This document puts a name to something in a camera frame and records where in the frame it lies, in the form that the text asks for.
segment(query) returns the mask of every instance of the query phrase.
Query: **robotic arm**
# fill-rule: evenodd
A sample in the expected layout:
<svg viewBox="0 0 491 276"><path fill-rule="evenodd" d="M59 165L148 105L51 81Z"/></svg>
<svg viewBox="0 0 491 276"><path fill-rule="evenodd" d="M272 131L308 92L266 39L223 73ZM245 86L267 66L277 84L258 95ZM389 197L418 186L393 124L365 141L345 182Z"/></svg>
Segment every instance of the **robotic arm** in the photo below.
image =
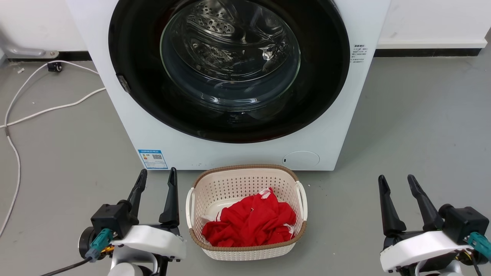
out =
<svg viewBox="0 0 491 276"><path fill-rule="evenodd" d="M79 239L79 253L90 262L112 258L108 276L165 276L169 262L186 258L185 240L180 236L177 171L170 170L169 190L159 224L138 221L141 193L147 170L143 169L127 200L104 204L90 219L92 226ZM151 269L135 263L149 263Z"/></svg>
<svg viewBox="0 0 491 276"><path fill-rule="evenodd" d="M436 211L413 175L408 175L408 182L423 217L422 231L406 231L390 198L389 185L383 175L379 177L385 235L380 253L383 270L402 276L419 276L420 272L430 271L437 271L435 275L441 276L462 276L460 263L463 263L473 265L480 276L477 266L491 259L491 244L484 237L489 219L472 207L454 208L444 204Z"/></svg>

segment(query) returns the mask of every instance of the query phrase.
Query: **gray floor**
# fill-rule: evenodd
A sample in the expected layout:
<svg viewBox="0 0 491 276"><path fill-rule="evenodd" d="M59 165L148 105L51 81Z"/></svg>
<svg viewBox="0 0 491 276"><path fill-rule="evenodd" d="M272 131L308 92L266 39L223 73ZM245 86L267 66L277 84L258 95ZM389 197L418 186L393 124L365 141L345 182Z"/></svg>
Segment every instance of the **gray floor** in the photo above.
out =
<svg viewBox="0 0 491 276"><path fill-rule="evenodd" d="M93 67L90 62L82 65ZM377 177L385 174L399 216L409 229L422 220L406 175L416 175L439 207L473 206L491 218L491 47L468 58L375 59L333 172L298 172L307 190L309 224L286 256L218 262L192 243L181 212L188 258L168 275L383 275L383 234ZM0 69L0 117L39 65ZM18 74L20 68L25 71ZM71 103L102 87L99 78L66 66L42 71L15 105L11 120ZM108 95L12 126L22 160L22 186L0 239L2 275L35 276L80 260L78 237L103 203L125 198L141 163ZM15 190L16 161L0 135L0 218ZM181 208L199 171L180 171ZM167 172L150 172L140 221L156 222ZM484 266L484 275L491 267ZM64 275L106 275L109 260ZM467 275L475 275L465 268Z"/></svg>

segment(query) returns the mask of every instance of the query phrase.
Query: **front-loading washing machine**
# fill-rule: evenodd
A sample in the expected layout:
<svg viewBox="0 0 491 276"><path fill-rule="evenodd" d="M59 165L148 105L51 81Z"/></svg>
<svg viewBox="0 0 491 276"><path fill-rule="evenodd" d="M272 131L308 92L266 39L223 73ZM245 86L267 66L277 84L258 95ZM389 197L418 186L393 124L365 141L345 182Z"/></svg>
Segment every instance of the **front-loading washing machine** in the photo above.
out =
<svg viewBox="0 0 491 276"><path fill-rule="evenodd" d="M390 0L67 3L147 169L333 170Z"/></svg>

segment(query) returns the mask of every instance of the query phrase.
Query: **brown basket rim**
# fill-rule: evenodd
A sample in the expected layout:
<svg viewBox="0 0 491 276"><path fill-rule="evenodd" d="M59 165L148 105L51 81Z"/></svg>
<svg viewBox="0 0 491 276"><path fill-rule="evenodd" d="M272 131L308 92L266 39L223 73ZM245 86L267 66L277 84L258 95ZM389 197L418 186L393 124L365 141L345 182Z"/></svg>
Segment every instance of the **brown basket rim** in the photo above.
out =
<svg viewBox="0 0 491 276"><path fill-rule="evenodd" d="M261 165L237 165L237 166L225 166L225 167L218 167L218 168L213 168L210 170L207 170L200 174L196 181L194 182L193 187L196 188L196 185L198 182L203 179L208 174L215 173L215 172L220 172L220 171L227 171L227 170L236 170L236 169L255 169L255 168L272 168L272 169L280 169L286 173L288 173L295 181L298 181L299 178L293 173L289 168L280 166L280 165L266 165L266 164L261 164ZM191 235L192 240L202 249L208 250L208 251L229 251L229 252L238 252L238 251L256 251L256 250L265 250L265 249L273 249L273 248L279 248L279 247L285 247L292 245L296 243L304 234L305 229L307 228L307 221L302 222L302 227L299 231L299 233L291 240L283 243L278 243L278 244L272 244L272 245L264 245L264 246L256 246L256 247L215 247L211 245L207 245L201 241L198 240L196 237L196 234L194 233L194 230L192 228L189 229L189 234Z"/></svg>

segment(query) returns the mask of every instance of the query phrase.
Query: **basket handle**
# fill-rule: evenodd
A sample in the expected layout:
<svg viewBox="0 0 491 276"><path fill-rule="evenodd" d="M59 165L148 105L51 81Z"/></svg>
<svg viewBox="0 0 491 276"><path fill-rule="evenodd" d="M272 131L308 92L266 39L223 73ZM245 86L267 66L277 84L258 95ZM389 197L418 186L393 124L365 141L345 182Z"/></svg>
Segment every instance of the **basket handle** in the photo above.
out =
<svg viewBox="0 0 491 276"><path fill-rule="evenodd" d="M307 194L305 193L305 189L303 188L303 185L302 183L300 183L300 181L297 181L296 188L297 193L299 194L299 198L302 200L302 209L300 210L300 214L303 221L306 221L308 216Z"/></svg>
<svg viewBox="0 0 491 276"><path fill-rule="evenodd" d="M194 188L191 188L186 197L186 222L188 228L192 229L192 222L194 221Z"/></svg>

